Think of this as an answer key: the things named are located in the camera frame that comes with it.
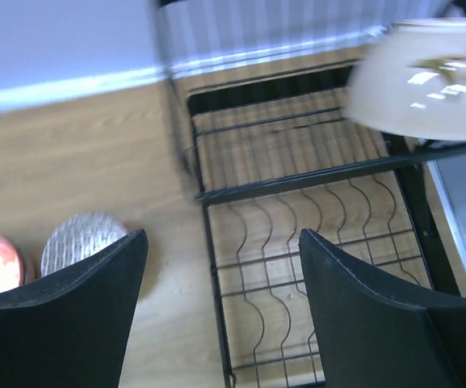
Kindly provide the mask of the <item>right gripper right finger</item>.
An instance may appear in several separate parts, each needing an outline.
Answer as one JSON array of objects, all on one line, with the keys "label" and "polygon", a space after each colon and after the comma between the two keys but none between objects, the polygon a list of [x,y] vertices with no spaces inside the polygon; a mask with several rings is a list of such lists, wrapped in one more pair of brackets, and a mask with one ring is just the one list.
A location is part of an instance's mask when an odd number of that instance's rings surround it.
[{"label": "right gripper right finger", "polygon": [[300,233],[328,387],[466,387],[466,298],[413,284]]}]

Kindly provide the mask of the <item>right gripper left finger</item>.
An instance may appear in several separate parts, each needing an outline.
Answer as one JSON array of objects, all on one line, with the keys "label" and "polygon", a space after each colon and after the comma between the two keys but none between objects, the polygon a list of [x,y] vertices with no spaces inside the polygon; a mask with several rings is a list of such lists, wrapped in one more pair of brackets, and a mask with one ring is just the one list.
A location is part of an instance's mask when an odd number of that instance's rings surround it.
[{"label": "right gripper left finger", "polygon": [[135,230],[0,293],[0,387],[117,387],[148,249]]}]

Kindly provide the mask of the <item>brown lattice pattern bowl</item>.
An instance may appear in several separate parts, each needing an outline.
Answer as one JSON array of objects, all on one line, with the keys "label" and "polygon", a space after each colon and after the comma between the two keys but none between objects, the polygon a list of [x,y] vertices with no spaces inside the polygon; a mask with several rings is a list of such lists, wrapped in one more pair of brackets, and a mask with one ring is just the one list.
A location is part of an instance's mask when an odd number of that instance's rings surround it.
[{"label": "brown lattice pattern bowl", "polygon": [[48,238],[41,256],[40,275],[45,277],[90,257],[126,234],[125,224],[109,213],[75,214]]}]

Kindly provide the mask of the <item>beige bowl brown leaf pattern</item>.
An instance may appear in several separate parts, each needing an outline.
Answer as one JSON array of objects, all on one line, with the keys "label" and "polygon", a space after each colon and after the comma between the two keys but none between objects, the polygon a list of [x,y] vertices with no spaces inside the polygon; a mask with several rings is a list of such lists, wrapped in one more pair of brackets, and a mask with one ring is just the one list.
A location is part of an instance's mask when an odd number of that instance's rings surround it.
[{"label": "beige bowl brown leaf pattern", "polygon": [[395,23],[351,71],[344,115],[384,133],[466,141],[466,18]]}]

